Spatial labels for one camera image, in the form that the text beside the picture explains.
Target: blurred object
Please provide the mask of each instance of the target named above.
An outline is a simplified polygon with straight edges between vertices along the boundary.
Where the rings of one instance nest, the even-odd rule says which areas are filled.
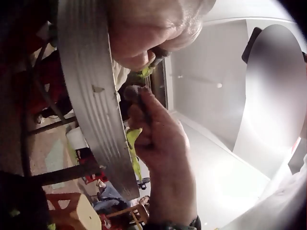
[[[0,171],[0,197],[0,229],[47,230],[51,218],[40,184]]]
[[[47,1],[19,0],[2,3],[0,62],[17,63],[41,48],[44,41],[36,33],[47,22]]]
[[[85,195],[81,193],[47,194],[47,199],[55,210],[49,210],[57,229],[101,230],[101,220]],[[66,208],[61,208],[59,201],[69,201]]]
[[[252,47],[244,111],[262,142],[273,148],[290,148],[306,115],[306,64],[301,48],[282,25],[266,27]]]
[[[247,64],[248,63],[248,58],[251,54],[251,49],[257,39],[257,37],[259,36],[259,34],[261,33],[262,29],[260,29],[259,27],[255,27],[252,34],[251,34],[251,37],[247,43],[247,46],[245,47],[245,50],[243,51],[243,54],[242,54],[242,60]],[[302,52],[303,54],[303,59],[304,59],[304,62],[307,63],[307,58],[306,58],[306,54],[304,52]]]

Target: white panel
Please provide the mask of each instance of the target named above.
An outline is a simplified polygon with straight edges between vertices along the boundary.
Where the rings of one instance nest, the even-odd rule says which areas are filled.
[[[197,212],[202,229],[222,227],[257,202],[268,180],[182,124],[190,140],[191,163],[196,175]]]
[[[249,111],[246,104],[233,153],[272,178],[291,148],[273,148],[259,139],[250,124]]]
[[[293,21],[276,0],[216,0],[212,10],[205,15],[204,23],[247,18]]]
[[[165,77],[166,77],[166,92],[167,92],[167,109],[172,111],[174,109],[174,95],[173,95],[173,78],[172,78],[172,60],[168,56],[164,59],[165,63]]]
[[[273,24],[283,25],[286,28],[288,28],[293,33],[295,38],[297,39],[302,51],[306,53],[306,46],[307,46],[306,40],[304,36],[302,35],[300,29],[297,27],[297,24],[294,22],[247,19],[246,25],[247,25],[248,37],[249,38],[251,37],[251,34],[255,27],[259,27],[260,29],[265,29],[269,25],[273,25]]]

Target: person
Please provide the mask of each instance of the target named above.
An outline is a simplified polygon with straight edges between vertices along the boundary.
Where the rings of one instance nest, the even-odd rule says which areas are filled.
[[[202,29],[202,17],[215,1],[107,1],[112,58],[139,71],[155,59],[151,48],[172,52],[191,44]]]

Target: hand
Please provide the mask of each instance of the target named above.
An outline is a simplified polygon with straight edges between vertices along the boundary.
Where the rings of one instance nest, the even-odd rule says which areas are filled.
[[[152,122],[146,122],[145,115],[137,104],[130,107],[129,127],[143,128],[135,142],[136,153],[151,174],[164,174],[164,171],[173,171],[176,174],[178,167],[188,161],[189,141],[183,127],[168,114],[148,88],[140,88],[139,93]]]
[[[151,124],[146,123],[144,113],[136,104],[128,111],[128,123],[131,129],[143,128],[134,146],[150,171],[149,221],[189,225],[197,211],[188,138],[181,124],[171,118],[149,89],[141,88],[139,93]]]
[[[112,58],[139,71],[155,59],[151,48],[175,51],[191,44],[215,1],[107,1]]]

